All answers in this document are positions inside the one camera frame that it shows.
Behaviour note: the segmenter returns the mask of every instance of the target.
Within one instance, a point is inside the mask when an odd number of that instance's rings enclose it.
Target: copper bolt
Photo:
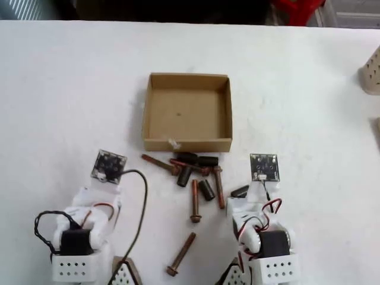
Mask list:
[[[175,160],[175,159],[170,159],[169,161],[170,161],[171,164],[174,164],[174,165],[177,165],[177,166],[182,166],[182,167],[188,166],[188,167],[191,167],[192,170],[194,170],[194,171],[202,174],[202,176],[208,176],[210,174],[210,172],[211,172],[211,168],[210,167],[198,167],[198,166],[187,164],[187,163]]]
[[[188,237],[188,239],[186,240],[185,244],[183,245],[183,247],[181,248],[180,252],[178,253],[176,259],[174,260],[173,264],[171,266],[168,266],[166,268],[166,272],[168,273],[168,275],[170,276],[175,276],[177,275],[177,268],[179,266],[179,264],[181,263],[182,259],[184,258],[184,256],[186,255],[187,251],[189,250],[192,242],[194,241],[195,237],[197,235],[195,233],[191,233]]]
[[[190,219],[193,223],[199,223],[201,217],[198,213],[198,181],[194,179],[192,181],[192,215]]]
[[[161,167],[163,169],[168,170],[173,176],[177,176],[179,172],[181,172],[181,168],[179,166],[173,166],[170,164],[167,164],[165,162],[162,162],[158,159],[154,159],[151,156],[147,156],[146,154],[141,155],[141,158],[143,160],[146,160],[147,162],[150,162],[158,167]]]
[[[213,168],[213,173],[214,173],[215,182],[216,182],[216,192],[218,195],[219,208],[224,209],[226,205],[224,203],[223,187],[221,185],[220,172],[222,172],[222,169],[220,166],[215,166]]]

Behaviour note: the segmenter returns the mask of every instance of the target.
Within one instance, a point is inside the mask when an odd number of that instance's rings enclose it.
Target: cardboard box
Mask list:
[[[232,105],[228,76],[152,73],[142,136],[150,151],[229,151]]]

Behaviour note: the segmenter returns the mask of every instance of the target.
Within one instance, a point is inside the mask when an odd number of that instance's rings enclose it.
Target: circuit board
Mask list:
[[[280,181],[276,154],[251,153],[252,181]]]
[[[125,163],[125,156],[99,150],[91,177],[97,178],[102,182],[119,184],[120,176],[118,176],[118,173],[124,170]]]

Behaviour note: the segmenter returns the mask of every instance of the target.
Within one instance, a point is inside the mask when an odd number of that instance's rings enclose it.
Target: white tabletop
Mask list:
[[[216,201],[202,202],[203,218],[191,224],[189,187],[140,159],[150,72],[230,77],[233,142],[219,155],[225,195],[249,182],[249,153],[278,154],[279,214],[297,234],[302,284],[377,283],[380,152],[371,120],[380,97],[361,90],[356,72],[380,31],[0,21],[0,39],[2,284],[50,284],[49,250],[33,234],[34,218],[70,204],[100,148],[126,155],[126,168],[148,178],[146,218],[131,252],[144,284],[214,284],[236,255]],[[143,200],[140,177],[121,185],[119,255]],[[53,226],[43,219],[41,231],[49,236]],[[164,270],[191,231],[195,243],[169,277]]]

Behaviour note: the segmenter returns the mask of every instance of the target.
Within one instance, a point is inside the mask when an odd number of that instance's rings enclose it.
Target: black cylinder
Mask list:
[[[247,196],[249,185],[240,187],[237,190],[231,192],[231,197],[233,198],[245,198]]]
[[[211,189],[211,186],[207,180],[199,181],[198,186],[199,186],[199,190],[202,192],[202,195],[206,201],[211,201],[212,199],[215,198],[215,193]]]
[[[178,176],[177,185],[181,187],[186,187],[189,181],[191,172],[192,172],[191,167],[189,166],[183,167]]]
[[[199,156],[198,165],[199,166],[217,166],[219,164],[218,157],[214,156]]]
[[[195,165],[198,163],[198,156],[195,153],[178,153],[177,160],[180,162]]]

